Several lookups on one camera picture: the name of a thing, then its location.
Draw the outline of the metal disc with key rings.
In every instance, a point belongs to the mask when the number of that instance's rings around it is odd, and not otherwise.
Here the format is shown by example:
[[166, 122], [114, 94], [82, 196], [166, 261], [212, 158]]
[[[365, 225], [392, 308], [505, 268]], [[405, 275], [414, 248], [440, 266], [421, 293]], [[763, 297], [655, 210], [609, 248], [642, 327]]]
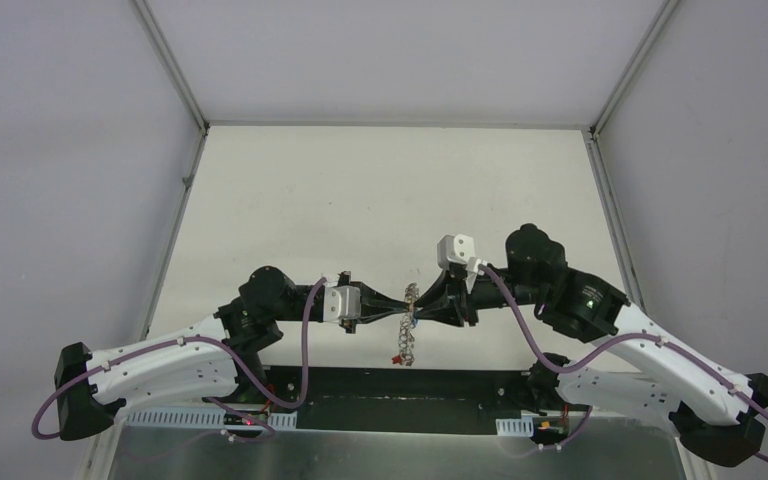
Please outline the metal disc with key rings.
[[398, 331], [398, 354], [401, 357], [401, 366], [411, 367], [415, 361], [415, 355], [413, 352], [415, 345], [415, 337], [411, 328], [411, 322], [415, 317], [416, 300], [419, 298], [419, 289], [416, 283], [410, 283], [407, 285], [404, 291], [404, 301], [407, 304], [407, 310], [399, 322]]

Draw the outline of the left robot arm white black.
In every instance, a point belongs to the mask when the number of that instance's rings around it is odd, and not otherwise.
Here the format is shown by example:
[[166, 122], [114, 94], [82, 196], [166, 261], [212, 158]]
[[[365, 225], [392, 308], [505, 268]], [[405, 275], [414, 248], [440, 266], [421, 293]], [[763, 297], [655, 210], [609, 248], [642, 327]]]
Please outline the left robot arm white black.
[[[349, 273], [336, 284], [321, 278], [297, 285], [280, 269], [255, 270], [239, 294], [203, 320], [164, 336], [107, 350], [77, 342], [61, 350], [54, 393], [32, 421], [35, 438], [75, 441], [99, 434], [128, 413], [166, 402], [233, 396], [253, 404], [262, 396], [296, 410], [310, 387], [309, 327], [336, 322], [348, 332], [409, 313], [410, 297], [390, 298]], [[261, 350], [283, 337], [281, 321], [301, 324], [301, 373], [282, 399], [267, 385]]]

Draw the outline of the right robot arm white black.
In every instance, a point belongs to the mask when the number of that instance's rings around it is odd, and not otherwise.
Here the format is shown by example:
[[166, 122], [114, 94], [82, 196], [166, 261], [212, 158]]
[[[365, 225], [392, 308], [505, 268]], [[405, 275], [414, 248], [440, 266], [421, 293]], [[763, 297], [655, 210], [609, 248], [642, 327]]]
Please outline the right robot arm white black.
[[621, 414], [675, 437], [696, 456], [735, 467], [757, 455], [766, 428], [768, 376], [741, 374], [668, 333], [608, 281], [572, 268], [564, 247], [525, 224], [506, 239], [506, 265], [479, 258], [474, 240], [444, 236], [441, 273], [417, 301], [422, 320], [475, 324], [480, 311], [523, 308], [590, 347], [583, 358], [535, 351], [524, 387], [529, 410], [579, 405]]

